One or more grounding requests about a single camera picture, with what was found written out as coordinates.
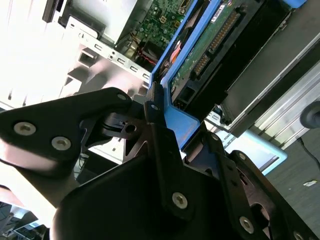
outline green circuit board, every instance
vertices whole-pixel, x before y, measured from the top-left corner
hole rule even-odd
[[[135,37],[139,41],[150,41],[164,50],[183,21],[192,1],[154,0]]]
[[[243,0],[229,0],[217,8],[212,20],[171,81],[170,89],[172,94],[180,84],[189,79],[191,72],[199,75],[206,67],[210,61],[210,57],[206,55],[206,52],[214,54],[215,50],[217,50],[220,43],[240,17],[240,14],[235,11],[235,7],[239,6],[242,2]]]

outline bolt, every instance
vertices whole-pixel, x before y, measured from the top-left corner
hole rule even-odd
[[[214,140],[216,140],[216,141],[219,141],[219,138],[218,138],[217,135],[215,135],[215,134],[212,134],[212,138],[213,138]]]
[[[151,104],[151,107],[152,107],[154,110],[159,110],[159,108],[158,108],[156,105],[154,105],[154,104]]]
[[[176,205],[180,209],[185,209],[188,206],[188,200],[180,192],[175,192],[172,194],[172,201],[174,205]]]
[[[30,122],[22,121],[14,125],[13,130],[22,136],[30,136],[36,132],[36,127]]]
[[[244,228],[244,230],[246,230],[250,234],[254,233],[255,231],[254,226],[252,225],[252,223],[248,218],[246,218],[245,216],[242,216],[240,217],[239,221],[241,226]]]
[[[68,150],[71,147],[71,141],[64,136],[57,136],[51,141],[52,147],[59,151]]]
[[[177,88],[176,86],[173,86],[173,87],[171,88],[171,93],[172,93],[172,94],[175,92],[176,88]]]
[[[124,96],[124,95],[122,95],[122,94],[118,94],[117,95],[118,96],[118,98],[120,98],[121,100],[126,100],[127,98],[126,98],[126,96]]]
[[[245,156],[243,153],[239,152],[238,156],[239,156],[242,160],[246,160],[246,156]]]
[[[296,239],[296,240],[304,240],[304,238],[300,235],[300,233],[299,232],[297,232],[297,231],[294,231],[293,232],[293,235],[294,235],[294,238]]]

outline motherboard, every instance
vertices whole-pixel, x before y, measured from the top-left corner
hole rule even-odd
[[[164,50],[191,3],[192,0],[154,0],[134,38],[139,42],[151,42]]]

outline sticker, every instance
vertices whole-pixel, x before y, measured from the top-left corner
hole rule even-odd
[[[219,15],[222,13],[222,11],[225,8],[225,6],[226,6],[225,4],[222,4],[219,7],[219,9],[216,11],[216,13],[214,14],[213,18],[211,19],[212,23],[214,23],[218,19]]]

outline black cable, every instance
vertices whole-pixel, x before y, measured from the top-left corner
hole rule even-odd
[[[309,150],[306,148],[305,143],[302,140],[302,138],[299,137],[297,139],[297,141],[301,144],[303,150],[310,156],[310,158],[312,158],[315,161],[315,163],[317,164],[317,166],[318,166],[318,168],[320,170],[320,161],[311,152],[309,152]]]

